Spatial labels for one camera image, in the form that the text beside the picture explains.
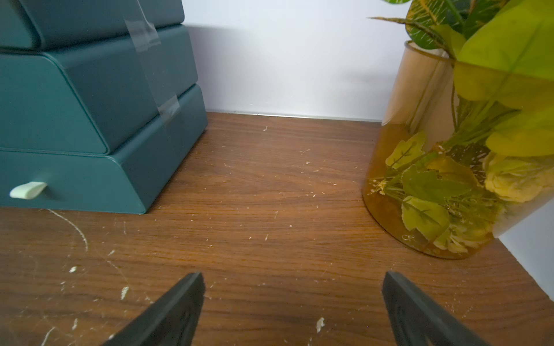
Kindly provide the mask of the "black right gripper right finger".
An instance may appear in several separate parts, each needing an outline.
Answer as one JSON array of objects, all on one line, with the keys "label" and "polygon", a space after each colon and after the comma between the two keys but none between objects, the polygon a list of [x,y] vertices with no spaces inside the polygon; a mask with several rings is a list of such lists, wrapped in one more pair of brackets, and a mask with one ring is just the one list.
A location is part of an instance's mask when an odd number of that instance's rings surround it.
[{"label": "black right gripper right finger", "polygon": [[386,272],[382,295],[397,345],[488,344],[399,272]]}]

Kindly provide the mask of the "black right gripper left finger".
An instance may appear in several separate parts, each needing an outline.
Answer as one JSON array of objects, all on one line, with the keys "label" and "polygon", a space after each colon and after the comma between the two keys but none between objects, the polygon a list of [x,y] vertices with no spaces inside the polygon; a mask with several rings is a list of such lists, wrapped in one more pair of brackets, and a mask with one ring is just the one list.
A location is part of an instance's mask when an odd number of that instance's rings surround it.
[{"label": "black right gripper left finger", "polygon": [[206,286],[200,272],[189,273],[105,345],[191,345]]}]

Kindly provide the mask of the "white bottom drawer knob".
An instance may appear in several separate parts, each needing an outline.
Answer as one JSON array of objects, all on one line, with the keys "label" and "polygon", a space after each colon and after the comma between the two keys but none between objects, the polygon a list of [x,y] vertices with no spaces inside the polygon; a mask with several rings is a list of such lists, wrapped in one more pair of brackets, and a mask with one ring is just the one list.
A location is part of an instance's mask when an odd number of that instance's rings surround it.
[{"label": "white bottom drawer knob", "polygon": [[23,185],[14,187],[10,191],[10,197],[21,200],[32,200],[38,197],[48,184],[44,182],[29,182]]}]

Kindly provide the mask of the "dark teal drawer cabinet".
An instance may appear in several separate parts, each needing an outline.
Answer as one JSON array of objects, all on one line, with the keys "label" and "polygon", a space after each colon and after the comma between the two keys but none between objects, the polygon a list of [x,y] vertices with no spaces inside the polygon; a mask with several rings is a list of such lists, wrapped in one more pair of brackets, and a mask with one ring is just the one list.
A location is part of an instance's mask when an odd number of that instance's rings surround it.
[{"label": "dark teal drawer cabinet", "polygon": [[[180,1],[1,3],[1,205],[143,214],[207,125]],[[29,182],[32,200],[10,197]]]}]

